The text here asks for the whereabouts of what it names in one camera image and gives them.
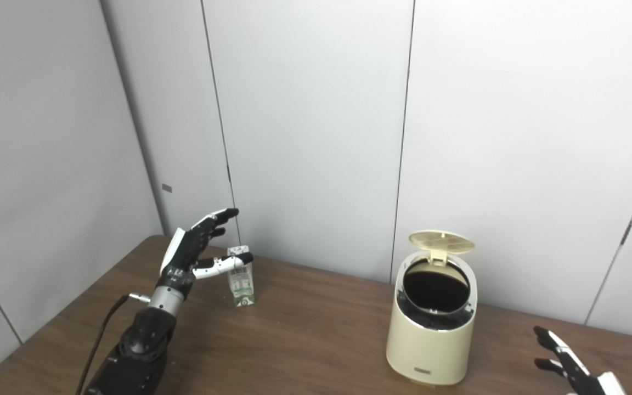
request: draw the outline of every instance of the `metal connector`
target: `metal connector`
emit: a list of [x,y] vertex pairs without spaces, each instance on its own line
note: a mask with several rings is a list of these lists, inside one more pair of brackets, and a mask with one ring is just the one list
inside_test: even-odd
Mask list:
[[150,303],[150,297],[147,295],[136,294],[135,292],[128,294],[128,297],[140,300],[143,303]]

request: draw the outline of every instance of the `brown table surface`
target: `brown table surface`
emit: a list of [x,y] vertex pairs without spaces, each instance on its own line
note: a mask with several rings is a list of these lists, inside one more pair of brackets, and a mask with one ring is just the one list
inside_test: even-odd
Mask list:
[[[120,295],[153,291],[169,243],[153,236],[0,365],[0,394],[73,394],[98,327]],[[204,255],[223,255],[210,247]],[[195,283],[178,317],[157,394],[439,393],[563,395],[565,379],[537,370],[549,358],[533,325],[556,332],[594,373],[612,370],[632,395],[632,336],[480,306],[467,377],[453,387],[409,382],[386,362],[393,286],[256,257],[256,304],[233,307],[224,275]],[[142,307],[111,320],[90,370]]]

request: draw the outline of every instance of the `open lid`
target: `open lid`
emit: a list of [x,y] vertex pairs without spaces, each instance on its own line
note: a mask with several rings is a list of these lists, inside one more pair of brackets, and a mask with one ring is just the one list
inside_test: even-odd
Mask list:
[[428,250],[431,253],[428,262],[439,266],[447,265],[449,253],[460,255],[475,248],[475,243],[463,235],[445,230],[419,230],[409,235],[409,241],[422,250]]

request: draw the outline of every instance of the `prosthetic hand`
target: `prosthetic hand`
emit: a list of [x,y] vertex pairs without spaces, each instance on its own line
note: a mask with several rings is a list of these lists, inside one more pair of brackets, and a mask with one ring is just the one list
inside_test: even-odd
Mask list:
[[536,358],[536,366],[567,378],[574,390],[574,395],[625,395],[621,383],[613,373],[606,372],[598,377],[592,376],[581,360],[574,355],[572,349],[557,335],[539,326],[534,327],[533,331],[538,336],[538,343],[554,352],[560,360],[557,362],[552,359]]
[[[238,215],[238,209],[210,213],[190,230],[177,229],[165,252],[160,278],[152,297],[130,294],[112,308],[102,325],[95,343],[98,347],[102,332],[111,314],[129,297],[148,303],[136,314],[133,324],[121,335],[85,391],[88,395],[152,395],[167,361],[167,345],[172,340],[176,317],[196,279],[225,273],[253,261],[249,252],[221,258],[196,260],[211,238],[225,233],[217,228]],[[81,392],[91,357],[83,371],[77,393]]]

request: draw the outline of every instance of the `trash can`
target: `trash can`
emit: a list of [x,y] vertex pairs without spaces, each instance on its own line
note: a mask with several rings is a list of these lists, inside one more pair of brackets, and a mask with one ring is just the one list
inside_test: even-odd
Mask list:
[[387,361],[413,381],[453,385],[467,373],[477,310],[474,272],[455,255],[474,244],[442,230],[421,230],[409,240],[424,251],[412,253],[399,267]]

